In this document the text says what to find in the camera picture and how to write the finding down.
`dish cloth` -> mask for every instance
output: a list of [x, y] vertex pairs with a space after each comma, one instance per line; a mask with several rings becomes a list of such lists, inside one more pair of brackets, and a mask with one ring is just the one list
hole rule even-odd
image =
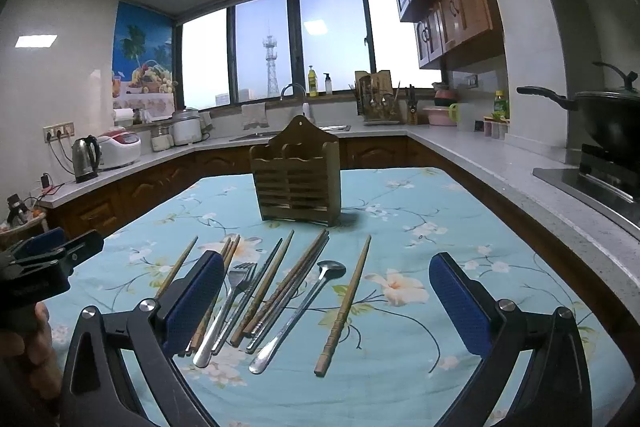
[[268, 126], [269, 122], [267, 122], [264, 102], [249, 103], [242, 106], [242, 128], [244, 130]]

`kitchen sink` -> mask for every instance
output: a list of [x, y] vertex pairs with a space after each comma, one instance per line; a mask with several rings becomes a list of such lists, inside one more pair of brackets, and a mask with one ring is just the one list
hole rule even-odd
[[[327, 132], [345, 132], [351, 129], [351, 125], [328, 125], [326, 127], [321, 127], [320, 130]], [[232, 138], [229, 142], [237, 142], [240, 140], [254, 140], [257, 138], [268, 138], [270, 136], [276, 136], [280, 131], [264, 131], [264, 132], [253, 132], [251, 134], [243, 134], [242, 136], [238, 136], [236, 138]]]

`paper towel roll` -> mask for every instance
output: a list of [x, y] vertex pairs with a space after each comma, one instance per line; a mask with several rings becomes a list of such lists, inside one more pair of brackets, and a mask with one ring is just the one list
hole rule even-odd
[[133, 120], [133, 109], [114, 109], [113, 121]]

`dish soap bottle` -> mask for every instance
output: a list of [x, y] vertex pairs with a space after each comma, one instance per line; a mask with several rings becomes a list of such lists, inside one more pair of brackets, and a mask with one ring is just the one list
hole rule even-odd
[[318, 77], [313, 66], [309, 66], [309, 96], [318, 96]]
[[495, 92], [494, 98], [494, 115], [502, 118], [509, 118], [509, 100], [504, 96], [504, 92], [499, 89]]
[[324, 90], [327, 94], [333, 94], [334, 92], [334, 88], [331, 85], [331, 77], [329, 76], [329, 73], [325, 73]]

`electric kettle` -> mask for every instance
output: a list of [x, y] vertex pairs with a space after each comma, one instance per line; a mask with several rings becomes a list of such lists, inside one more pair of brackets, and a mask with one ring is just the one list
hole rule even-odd
[[79, 138], [71, 147], [71, 158], [74, 164], [76, 183], [82, 183], [98, 175], [100, 162], [100, 146], [94, 136]]

